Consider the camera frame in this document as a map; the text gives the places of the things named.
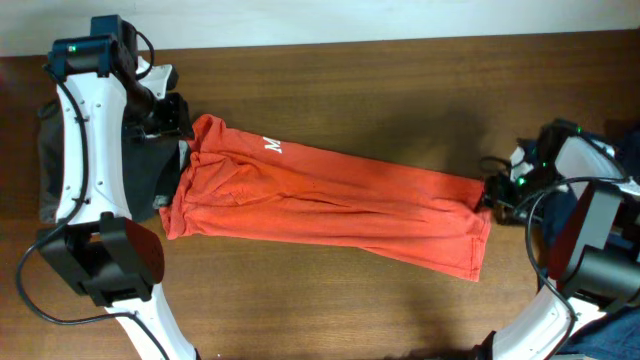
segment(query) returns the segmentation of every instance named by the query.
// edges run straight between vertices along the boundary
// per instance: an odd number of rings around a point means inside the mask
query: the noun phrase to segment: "black cable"
[[[540,279],[540,281],[542,281],[542,283],[551,291],[551,293],[555,295],[562,302],[562,304],[567,308],[567,311],[569,312],[569,325],[567,326],[567,330],[565,331],[560,341],[553,348],[553,350],[551,350],[551,352],[545,358],[545,359],[550,359],[556,352],[558,352],[558,350],[560,350],[567,343],[567,341],[571,337],[571,333],[573,332],[573,328],[575,327],[576,321],[578,320],[578,316],[576,315],[576,312],[573,309],[573,306],[571,305],[569,300],[567,300],[567,298],[565,298],[558,291],[558,289],[551,283],[551,281],[549,281],[548,277],[544,276],[544,274],[542,273],[542,270],[540,269],[540,266],[538,265],[538,262],[536,261],[533,255],[533,241],[531,236],[531,225],[533,222],[533,213],[535,212],[538,204],[542,201],[542,199],[547,194],[548,192],[538,196],[536,201],[533,203],[533,206],[531,207],[531,211],[529,211],[529,215],[527,216],[527,222],[525,225],[525,245],[527,248],[527,256],[529,257],[529,262],[531,263],[533,270],[536,272],[538,279]]]
[[[18,295],[20,295],[20,297],[22,298],[22,301],[24,301],[24,303],[27,305],[27,307],[34,314],[36,314],[37,316],[39,316],[40,318],[42,318],[42,319],[44,319],[46,321],[49,321],[49,322],[57,324],[57,325],[82,325],[82,324],[90,324],[90,323],[94,323],[94,322],[98,322],[98,321],[102,321],[102,320],[107,320],[107,319],[115,319],[115,318],[118,318],[118,317],[128,318],[128,319],[132,320],[133,322],[135,322],[140,327],[140,329],[149,337],[149,339],[153,342],[153,344],[158,348],[158,351],[160,352],[160,354],[162,354],[162,356],[165,359],[168,360],[169,356],[167,355],[167,352],[162,347],[162,344],[160,344],[158,339],[156,339],[156,337],[153,335],[153,333],[151,333],[149,328],[147,328],[147,326],[142,322],[142,320],[140,320],[140,318],[138,318],[138,316],[136,316],[136,314],[134,314],[134,313],[120,312],[120,313],[92,316],[92,317],[76,319],[76,320],[61,320],[61,319],[58,319],[56,317],[53,317],[53,316],[45,313],[38,306],[36,306],[36,304],[31,300],[31,298],[29,297],[29,295],[27,294],[27,292],[24,289],[24,285],[22,284],[22,269],[24,267],[24,264],[27,262],[27,259],[38,248],[40,248],[41,246],[47,244],[52,239],[56,238],[59,235],[59,233],[62,230],[64,230],[64,228],[69,224],[71,219],[73,219],[73,217],[75,217],[78,214],[78,212],[80,211],[80,208],[85,203],[85,197],[87,195],[87,187],[88,187],[88,182],[89,182],[89,176],[88,176],[88,173],[89,173],[89,164],[88,164],[88,162],[89,162],[89,156],[88,156],[89,151],[88,151],[88,145],[87,145],[87,131],[86,131],[85,124],[84,124],[85,120],[82,117],[82,112],[80,111],[80,107],[78,106],[78,103],[75,101],[75,99],[71,95],[71,92],[69,92],[69,89],[53,73],[51,68],[49,68],[48,66],[44,66],[43,69],[44,69],[44,71],[47,72],[47,74],[49,74],[49,76],[56,83],[56,85],[58,85],[60,87],[62,92],[65,94],[65,96],[67,97],[67,99],[71,103],[71,106],[73,107],[73,110],[75,111],[76,122],[78,123],[78,126],[80,127],[80,139],[81,139],[81,142],[82,142],[82,175],[83,176],[82,176],[82,185],[80,187],[80,196],[79,196],[78,199],[76,199],[76,204],[73,207],[73,209],[71,210],[71,212],[69,213],[69,215],[67,215],[65,218],[60,220],[58,222],[58,225],[53,230],[48,232],[46,236],[44,236],[41,239],[37,239],[27,249],[27,251],[22,255],[22,257],[20,258],[20,261],[18,261],[18,266],[16,268],[16,276],[15,276],[16,289],[18,290]]]
[[[149,75],[149,73],[151,72],[151,69],[153,68],[153,65],[156,61],[156,51],[154,50],[153,45],[151,45],[151,41],[149,41],[149,39],[147,39],[147,37],[144,36],[143,33],[136,30],[136,35],[139,35],[142,38],[142,40],[144,40],[144,42],[147,44],[147,47],[149,48],[149,52],[151,56],[151,61],[149,61],[149,67],[146,68],[140,74],[136,74],[136,80],[141,80],[141,79],[144,79],[144,77]]]

